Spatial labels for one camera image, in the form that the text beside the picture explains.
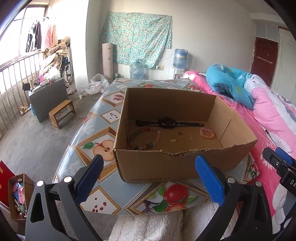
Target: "fruit print tablecloth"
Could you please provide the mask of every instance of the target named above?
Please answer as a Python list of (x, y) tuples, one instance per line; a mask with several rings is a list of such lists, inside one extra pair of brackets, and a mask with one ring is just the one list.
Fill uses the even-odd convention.
[[(121, 180), (112, 150), (127, 87), (202, 92), (190, 79), (116, 79), (84, 118), (63, 155), (53, 182), (73, 176), (98, 153), (104, 158), (104, 169), (87, 201), (81, 203), (84, 210), (116, 215), (143, 215), (189, 208), (209, 201), (209, 194), (200, 179), (167, 183), (126, 183)], [(227, 171), (225, 175), (234, 177), (240, 183), (247, 183), (258, 172), (251, 155), (247, 155), (235, 169)]]

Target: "open cardboard box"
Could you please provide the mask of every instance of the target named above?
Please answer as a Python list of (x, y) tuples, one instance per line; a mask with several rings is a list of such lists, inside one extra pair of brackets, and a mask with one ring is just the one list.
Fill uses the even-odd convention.
[[(200, 127), (159, 127), (161, 133), (157, 145), (146, 151), (131, 150), (128, 145), (130, 136), (141, 128), (136, 126), (136, 120), (155, 121), (162, 117), (202, 122), (204, 127), (214, 131), (215, 137), (203, 138)], [(133, 143), (143, 147), (155, 139), (156, 132), (146, 131)], [(222, 172), (233, 169), (256, 142), (257, 138), (247, 124), (215, 95), (185, 90), (127, 88), (113, 152), (122, 180), (129, 183), (168, 182), (198, 178), (195, 158), (200, 154)]]
[(13, 185), (17, 182), (18, 179), (22, 179), (22, 181), (24, 182), (25, 205), (26, 205), (27, 211), (29, 210), (29, 204), (31, 201), (31, 197), (33, 195), (34, 183), (25, 173), (8, 179), (8, 203), (9, 203), (10, 216), (15, 221), (25, 222), (26, 219), (19, 219), (18, 218), (17, 212), (15, 210), (16, 203), (15, 203), (14, 198), (12, 196)]

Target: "red door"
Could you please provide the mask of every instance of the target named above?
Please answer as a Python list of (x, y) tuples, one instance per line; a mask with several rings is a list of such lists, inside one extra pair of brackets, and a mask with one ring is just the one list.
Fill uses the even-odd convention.
[(260, 76), (268, 87), (274, 75), (277, 52), (277, 42), (256, 37), (251, 73)]

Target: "watch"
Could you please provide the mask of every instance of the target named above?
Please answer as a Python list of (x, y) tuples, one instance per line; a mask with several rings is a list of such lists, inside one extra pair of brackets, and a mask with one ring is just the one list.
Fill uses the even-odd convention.
[(174, 128), (176, 126), (204, 126), (203, 123), (185, 122), (185, 121), (175, 121), (170, 117), (163, 117), (159, 120), (136, 120), (137, 126), (160, 126), (162, 128)]

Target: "concrete floor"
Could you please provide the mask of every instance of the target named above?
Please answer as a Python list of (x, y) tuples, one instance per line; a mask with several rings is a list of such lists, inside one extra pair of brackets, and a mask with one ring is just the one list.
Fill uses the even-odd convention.
[[(88, 95), (82, 100), (76, 93), (69, 96), (73, 101), (76, 116), (71, 113), (64, 118), (59, 123), (60, 130), (53, 129), (49, 118), (39, 123), (31, 111), (18, 116), (0, 140), (0, 160), (16, 175), (26, 173), (35, 183), (39, 180), (52, 183), (71, 138), (100, 95)], [(62, 205), (57, 205), (68, 234), (75, 238)], [(85, 215), (101, 238), (108, 239), (116, 216), (92, 212), (85, 212)]]

